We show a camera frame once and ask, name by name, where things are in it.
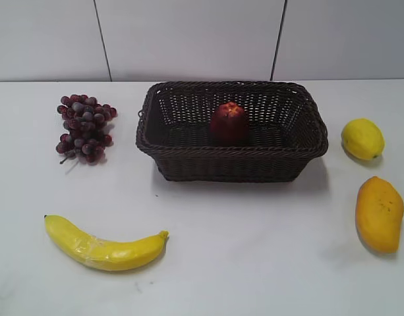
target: yellow banana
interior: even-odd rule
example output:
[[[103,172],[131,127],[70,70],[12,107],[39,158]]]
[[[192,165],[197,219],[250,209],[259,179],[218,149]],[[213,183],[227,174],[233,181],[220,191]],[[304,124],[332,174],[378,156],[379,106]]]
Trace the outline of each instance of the yellow banana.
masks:
[[[122,271],[141,267],[163,250],[168,232],[135,242],[110,242],[78,229],[58,215],[45,215],[45,227],[51,239],[70,257],[99,270]]]

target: white tabletop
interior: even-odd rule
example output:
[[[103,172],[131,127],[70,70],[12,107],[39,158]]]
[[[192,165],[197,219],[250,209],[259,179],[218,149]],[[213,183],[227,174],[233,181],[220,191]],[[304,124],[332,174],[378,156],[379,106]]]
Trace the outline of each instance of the white tabletop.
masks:
[[[355,230],[360,185],[389,180],[404,199],[404,80],[299,82],[330,146],[290,184],[167,182],[135,146],[152,83],[0,83],[0,316],[404,315],[404,219],[396,257],[376,257]],[[62,95],[119,111],[102,165],[59,165]],[[372,166],[346,156],[340,133],[368,117],[384,133]],[[43,216],[100,238],[168,229],[146,269],[105,273],[57,249]]]

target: lemon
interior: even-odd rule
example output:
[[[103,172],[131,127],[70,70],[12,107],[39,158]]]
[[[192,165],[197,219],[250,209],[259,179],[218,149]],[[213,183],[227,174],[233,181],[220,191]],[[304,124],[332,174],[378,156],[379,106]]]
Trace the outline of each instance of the lemon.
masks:
[[[366,118],[358,118],[345,125],[341,138],[345,150],[362,160],[378,157],[385,148],[382,132]]]

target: grape bunch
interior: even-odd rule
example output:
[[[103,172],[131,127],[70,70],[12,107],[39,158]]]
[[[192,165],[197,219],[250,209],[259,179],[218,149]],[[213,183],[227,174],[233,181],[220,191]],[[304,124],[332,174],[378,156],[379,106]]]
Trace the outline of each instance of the grape bunch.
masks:
[[[57,153],[65,155],[60,164],[75,157],[88,163],[99,161],[105,147],[112,144],[112,137],[105,133],[105,127],[117,116],[117,110],[108,104],[100,105],[95,97],[85,94],[64,96],[61,103],[57,112],[61,114],[68,133],[60,136],[55,147]]]

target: apple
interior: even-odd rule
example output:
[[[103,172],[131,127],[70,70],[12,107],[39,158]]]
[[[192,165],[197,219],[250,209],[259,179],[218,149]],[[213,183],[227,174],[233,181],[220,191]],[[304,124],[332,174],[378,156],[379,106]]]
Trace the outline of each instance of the apple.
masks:
[[[211,117],[209,131],[218,145],[245,145],[248,142],[248,115],[235,102],[222,104]]]

